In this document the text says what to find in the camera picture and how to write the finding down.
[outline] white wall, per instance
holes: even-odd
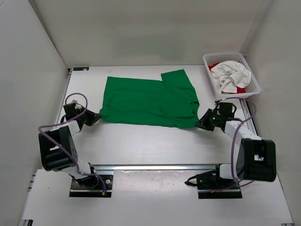
[[[0,6],[0,53],[0,225],[16,226],[40,167],[38,126],[54,122],[68,71],[27,0]]]
[[[261,94],[251,98],[259,134],[277,147],[277,170],[292,217],[301,225],[301,1],[276,0],[247,60]]]
[[[198,65],[240,51],[262,0],[35,0],[68,67]]]

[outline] red cloth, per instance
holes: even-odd
[[[209,70],[211,71],[212,68],[214,68],[215,66],[217,66],[219,63],[216,63],[212,66],[208,66],[209,67]],[[244,88],[240,88],[240,87],[237,87],[237,93],[246,93],[245,89]]]

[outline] green shirt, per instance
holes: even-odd
[[[161,74],[162,81],[108,77],[102,119],[115,123],[192,128],[198,97],[184,70]]]

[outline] white towel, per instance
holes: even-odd
[[[251,82],[251,72],[236,61],[225,61],[211,69],[214,85],[220,93],[237,93]]]

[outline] laundry basket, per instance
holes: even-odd
[[[210,54],[205,54],[203,56],[203,60],[206,66],[206,71],[207,71],[207,76],[208,79],[210,80],[212,89],[214,91],[215,99],[223,99],[223,98],[228,98],[228,97],[249,97],[254,94],[259,94],[261,91],[261,88],[255,79],[248,63],[246,62],[245,58],[241,53],[238,52],[223,52],[223,53],[210,53]],[[246,93],[236,93],[236,94],[230,94],[230,93],[222,93],[220,90],[217,90],[214,86],[214,80],[213,76],[209,70],[208,65],[212,66],[213,64],[228,61],[228,60],[233,60],[236,62],[239,62],[243,64],[247,70],[251,72],[251,82],[250,84],[245,88]]]

